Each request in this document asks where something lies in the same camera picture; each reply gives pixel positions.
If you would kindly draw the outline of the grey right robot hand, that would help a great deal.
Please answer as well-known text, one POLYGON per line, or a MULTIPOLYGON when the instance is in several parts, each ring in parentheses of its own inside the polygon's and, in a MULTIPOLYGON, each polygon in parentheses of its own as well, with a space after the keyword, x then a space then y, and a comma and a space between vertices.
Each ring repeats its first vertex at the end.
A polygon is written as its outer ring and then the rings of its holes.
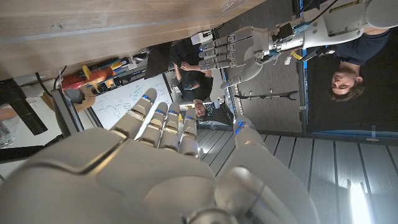
POLYGON ((148 89, 111 129, 34 154, 1 184, 1 222, 318 223, 306 188, 249 119, 235 119, 235 150, 214 174, 200 160, 195 111, 180 128, 178 104, 156 96, 148 89))

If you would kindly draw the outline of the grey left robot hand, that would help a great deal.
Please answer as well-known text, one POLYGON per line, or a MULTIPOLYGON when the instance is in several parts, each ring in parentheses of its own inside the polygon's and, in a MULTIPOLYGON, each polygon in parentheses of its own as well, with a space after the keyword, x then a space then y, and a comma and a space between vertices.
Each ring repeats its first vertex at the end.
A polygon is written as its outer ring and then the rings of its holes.
POLYGON ((277 60, 280 53, 271 49, 272 38, 267 29, 244 27, 236 32, 199 46, 200 71, 242 67, 239 75, 220 86, 226 89, 254 78, 265 63, 277 60))

